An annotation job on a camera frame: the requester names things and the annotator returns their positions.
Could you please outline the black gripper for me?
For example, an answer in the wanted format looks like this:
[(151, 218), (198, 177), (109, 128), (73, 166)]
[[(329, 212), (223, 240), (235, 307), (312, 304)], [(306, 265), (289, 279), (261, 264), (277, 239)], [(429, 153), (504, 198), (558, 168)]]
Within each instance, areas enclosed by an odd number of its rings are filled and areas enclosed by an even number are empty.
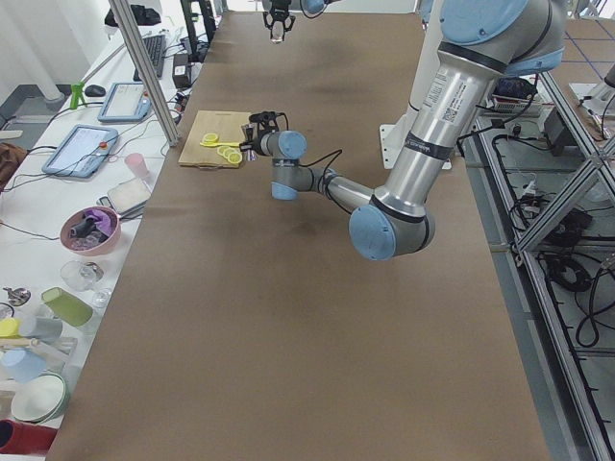
[(254, 143), (243, 142), (239, 145), (239, 149), (243, 153), (254, 153), (258, 155), (266, 155), (266, 134), (259, 134), (254, 140)]
[(284, 31), (290, 32), (294, 26), (294, 22), (296, 20), (296, 16), (293, 14), (289, 14), (289, 0), (272, 0), (271, 6), (269, 7), (269, 12), (263, 13), (263, 22), (265, 28), (268, 30), (272, 29), (272, 15), (288, 15), (286, 20), (284, 21)]

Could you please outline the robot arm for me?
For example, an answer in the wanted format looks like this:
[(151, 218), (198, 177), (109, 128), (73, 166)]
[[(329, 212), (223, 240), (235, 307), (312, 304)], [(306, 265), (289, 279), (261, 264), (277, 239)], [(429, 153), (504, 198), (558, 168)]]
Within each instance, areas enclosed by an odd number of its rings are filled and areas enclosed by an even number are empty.
[(335, 0), (262, 0), (263, 22), (265, 27), (273, 31), (280, 23), (284, 32), (289, 32), (296, 20), (291, 12), (301, 12), (305, 17), (314, 18), (323, 13), (329, 4)]
[(371, 189), (330, 167), (301, 163), (307, 141), (281, 130), (274, 111), (255, 113), (242, 131), (245, 156), (272, 159), (272, 195), (314, 191), (350, 214), (349, 234), (365, 258), (387, 260), (426, 248), (435, 232), (426, 200), (482, 97), (504, 76), (557, 67), (568, 19), (563, 1), (444, 1), (423, 16), (442, 34), (439, 67), (403, 139), (385, 184)]

